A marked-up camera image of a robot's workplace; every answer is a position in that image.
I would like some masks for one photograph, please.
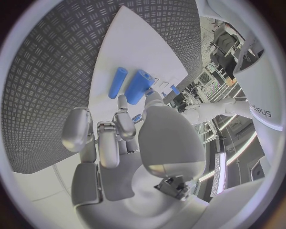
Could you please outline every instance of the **diamond plate surface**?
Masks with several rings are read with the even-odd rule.
[[[2,132],[15,172],[30,174],[73,153],[61,144],[69,111],[87,106],[92,72],[120,6],[148,22],[177,54],[193,81],[201,71],[200,22],[195,0],[65,0],[34,27],[7,76]],[[165,102],[173,99],[170,93]]]

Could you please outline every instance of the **machinery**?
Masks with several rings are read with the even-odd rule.
[[[96,130],[87,108],[73,109],[62,142],[71,152],[80,152],[72,202],[87,228],[248,228],[270,205],[282,184],[286,174],[286,59],[279,42],[261,15],[245,1],[196,2],[201,16],[227,21],[245,38],[233,75],[248,102],[227,99],[217,104],[196,104],[187,107],[182,115],[166,106],[161,96],[150,89],[146,93],[138,146],[124,96],[119,98],[112,121],[97,123]],[[19,31],[29,31],[31,26],[27,24],[39,20],[40,12],[42,17],[54,5],[54,1],[38,2],[33,8],[37,15],[31,17],[28,11],[11,31],[1,52],[2,83],[18,48],[15,44],[24,39]],[[249,49],[256,62],[244,68]],[[265,178],[254,178],[253,182],[225,190],[208,204],[189,191],[205,164],[201,142],[191,123],[208,121],[218,114],[240,114],[253,119],[270,168]],[[3,146],[1,149],[1,182],[9,198],[34,227],[49,228],[22,197],[10,174]]]

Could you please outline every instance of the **blue foam cylinder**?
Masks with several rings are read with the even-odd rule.
[[[138,70],[125,91],[129,104],[135,105],[155,82],[154,78],[143,70]]]
[[[117,68],[111,87],[109,89],[109,93],[108,93],[109,98],[111,99],[116,98],[127,74],[128,74],[128,71],[125,68],[122,68],[122,67]]]
[[[176,95],[180,94],[180,92],[178,91],[178,89],[175,87],[174,84],[171,86],[171,89],[175,92]]]

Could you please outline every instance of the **blue foam roller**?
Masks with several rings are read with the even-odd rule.
[[[143,70],[138,70],[125,91],[129,104],[135,105],[155,82],[154,78]]]
[[[112,81],[111,87],[109,89],[108,97],[111,99],[115,99],[126,76],[128,71],[125,68],[119,67],[116,70],[114,79]]]
[[[176,95],[180,94],[180,92],[178,91],[178,89],[175,87],[174,84],[171,86],[171,89],[175,92]]]

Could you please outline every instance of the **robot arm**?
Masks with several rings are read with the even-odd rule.
[[[187,106],[183,116],[193,125],[210,121],[218,115],[240,115],[252,118],[249,103],[236,101],[234,98],[225,98],[217,103],[204,103]]]

